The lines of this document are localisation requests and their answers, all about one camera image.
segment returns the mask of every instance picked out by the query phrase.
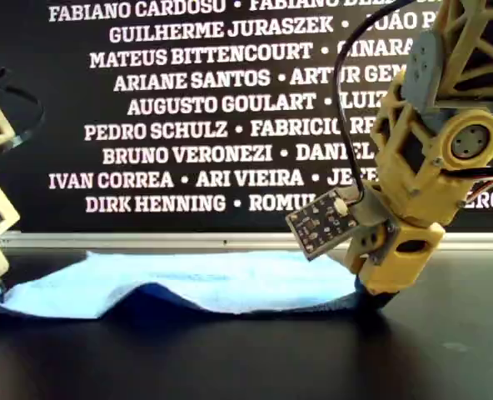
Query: black cable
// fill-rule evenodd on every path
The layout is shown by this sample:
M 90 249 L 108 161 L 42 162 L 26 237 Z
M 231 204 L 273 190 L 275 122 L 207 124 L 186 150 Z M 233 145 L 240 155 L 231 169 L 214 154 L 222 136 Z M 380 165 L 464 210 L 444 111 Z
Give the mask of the black cable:
M 8 85 L 10 74 L 11 72 L 6 68 L 0 69 L 0 98 L 5 94 L 11 94 L 18 98 L 24 99 L 36 106 L 37 115 L 28 127 L 23 129 L 21 132 L 16 133 L 15 138 L 10 143 L 6 143 L 5 145 L 2 145 L 0 147 L 0 153 L 11 150 L 22 142 L 27 141 L 32 136 L 36 128 L 42 124 L 45 116 L 45 108 L 37 97 L 33 96 L 31 93 L 27 92 L 24 89 Z
M 350 37 L 345 41 L 345 44 L 337 55 L 336 63 L 333 68 L 333 93 L 331 95 L 333 103 L 336 107 L 337 128 L 339 129 L 339 132 L 341 132 L 343 142 L 345 143 L 346 153 L 348 155 L 348 162 L 350 163 L 352 175 L 356 180 L 356 185 L 359 190 L 359 198 L 356 200 L 356 203 L 360 202 L 363 199 L 363 196 L 365 195 L 365 188 L 361 179 L 361 170 L 357 163 L 356 152 L 354 151 L 354 147 L 352 146 L 352 139 L 350 137 L 350 134 L 346 130 L 346 116 L 341 105 L 341 96 L 339 95 L 341 91 L 341 69 L 343 63 L 345 62 L 346 55 L 352 49 L 352 45 L 363 33 L 367 31 L 368 28 L 372 27 L 372 25 L 374 25 L 383 17 L 403 8 L 404 6 L 407 6 L 408 4 L 413 3 L 414 1 L 415 0 L 396 0 L 395 2 L 387 4 L 386 6 L 380 8 L 372 15 L 370 15 L 356 28 L 354 32 L 352 32 Z
M 441 173 L 452 178 L 486 179 L 493 178 L 493 167 L 467 168 L 457 171 L 442 170 Z

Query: black backdrop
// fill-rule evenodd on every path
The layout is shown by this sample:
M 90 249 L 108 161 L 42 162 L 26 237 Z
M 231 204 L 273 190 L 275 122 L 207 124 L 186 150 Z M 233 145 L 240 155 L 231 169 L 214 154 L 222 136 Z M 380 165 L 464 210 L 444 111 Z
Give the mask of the black backdrop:
M 65 2 L 79 4 L 83 2 Z M 323 103 L 323 98 L 331 94 L 330 84 L 290 86 L 288 79 L 294 68 L 329 67 L 336 56 L 336 44 L 344 40 L 368 13 L 379 6 L 344 6 L 287 9 L 275 11 L 248 10 L 250 1 L 243 1 L 240 7 L 227 2 L 223 14 L 180 15 L 152 18 L 131 18 L 83 22 L 49 22 L 49 5 L 63 5 L 64 2 L 45 2 L 44 0 L 0 0 L 0 67 L 13 70 L 13 82 L 34 92 L 44 102 L 46 121 L 36 137 L 22 146 L 0 157 L 0 185 L 22 215 L 18 228 L 25 232 L 286 232 L 283 212 L 249 212 L 249 194 L 270 193 L 323 193 L 330 186 L 326 178 L 332 168 L 347 168 L 346 162 L 308 161 L 296 162 L 294 146 L 296 143 L 339 142 L 337 135 L 321 137 L 250 137 L 250 120 L 273 118 L 313 118 L 332 117 L 331 107 Z M 414 38 L 421 30 L 424 11 L 436 10 L 437 2 L 417 3 L 408 7 L 405 13 L 412 12 L 418 18 L 418 26 L 413 30 L 373 30 L 365 39 Z M 108 31 L 116 26 L 142 24 L 168 24 L 204 21 L 226 21 L 242 19 L 282 20 L 288 17 L 334 16 L 332 33 L 295 34 L 288 36 L 255 36 L 241 38 L 200 39 L 194 41 L 110 43 Z M 342 21 L 348 21 L 345 27 Z M 135 50 L 149 48 L 181 48 L 249 43 L 314 43 L 311 59 L 283 62 L 221 63 L 200 65 L 166 65 L 162 67 L 134 67 L 90 69 L 90 52 L 110 52 L 116 50 Z M 329 47 L 323 54 L 320 49 Z M 344 83 L 344 91 L 385 90 L 386 82 L 364 82 L 363 70 L 366 65 L 402 64 L 402 56 L 351 57 L 347 65 L 361 69 L 361 83 Z M 176 90 L 167 92 L 114 92 L 116 77 L 129 73 L 166 73 L 193 71 L 216 71 L 232 69 L 262 69 L 271 71 L 271 84 L 268 87 L 225 87 L 201 90 Z M 286 81 L 279 82 L 278 74 L 285 73 Z M 172 96 L 211 96 L 221 98 L 227 94 L 244 93 L 317 93 L 314 110 L 281 112 L 243 112 L 211 115 L 170 115 L 150 117 L 128 116 L 127 110 L 132 98 L 158 98 Z M 31 117 L 32 109 L 24 103 L 7 99 L 2 108 L 8 118 L 19 130 Z M 375 109 L 349 109 L 347 115 L 374 116 Z M 229 135 L 224 139 L 177 139 L 135 142 L 94 142 L 84 140 L 85 124 L 89 123 L 154 123 L 162 121 L 229 121 Z M 242 133 L 233 130 L 235 124 L 245 127 Z M 368 135 L 353 135 L 359 142 L 368 141 Z M 104 147 L 151 147 L 151 146 L 200 146 L 232 144 L 271 144 L 274 147 L 273 162 L 250 162 L 239 164 L 200 164 L 175 163 L 152 165 L 102 165 Z M 289 156 L 281 157 L 280 149 L 288 149 Z M 372 167 L 371 161 L 363 167 Z M 238 187 L 232 180 L 231 187 L 196 188 L 194 182 L 202 170 L 234 170 L 261 168 L 299 168 L 304 178 L 302 187 Z M 175 183 L 169 189 L 49 189 L 49 173 L 99 173 L 101 171 L 164 171 L 171 173 Z M 313 182 L 311 175 L 317 173 L 319 182 Z M 187 175 L 189 183 L 182 184 L 180 177 Z M 187 195 L 223 194 L 227 197 L 224 212 L 125 212 L 125 213 L 86 213 L 86 196 L 118 195 Z M 234 200 L 241 200 L 241 207 L 234 207 Z M 493 208 L 481 203 L 480 208 L 468 209 L 460 213 L 451 232 L 493 232 Z

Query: wrinkled fabric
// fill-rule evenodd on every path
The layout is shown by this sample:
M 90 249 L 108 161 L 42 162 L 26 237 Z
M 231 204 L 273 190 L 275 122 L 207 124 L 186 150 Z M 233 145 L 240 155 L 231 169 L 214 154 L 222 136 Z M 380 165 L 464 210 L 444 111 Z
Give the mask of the wrinkled fabric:
M 89 253 L 0 292 L 0 313 L 100 318 L 134 291 L 212 313 L 319 311 L 354 292 L 355 277 L 328 256 L 299 252 L 133 255 Z

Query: table surface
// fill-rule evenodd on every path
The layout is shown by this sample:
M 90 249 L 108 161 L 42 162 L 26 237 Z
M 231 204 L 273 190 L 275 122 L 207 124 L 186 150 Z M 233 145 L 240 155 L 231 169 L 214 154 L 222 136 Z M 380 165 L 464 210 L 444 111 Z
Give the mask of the table surface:
M 13 254 L 7 282 L 80 258 Z M 0 400 L 493 400 L 493 252 L 437 254 L 377 317 L 148 307 L 93 322 L 0 317 Z

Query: circuit board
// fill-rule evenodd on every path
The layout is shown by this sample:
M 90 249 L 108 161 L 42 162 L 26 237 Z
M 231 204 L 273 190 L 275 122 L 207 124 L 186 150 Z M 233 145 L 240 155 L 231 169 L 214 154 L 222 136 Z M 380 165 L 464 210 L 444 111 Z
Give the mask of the circuit board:
M 287 215 L 286 221 L 308 260 L 313 260 L 344 242 L 359 228 L 350 212 L 340 213 L 342 201 L 336 189 Z

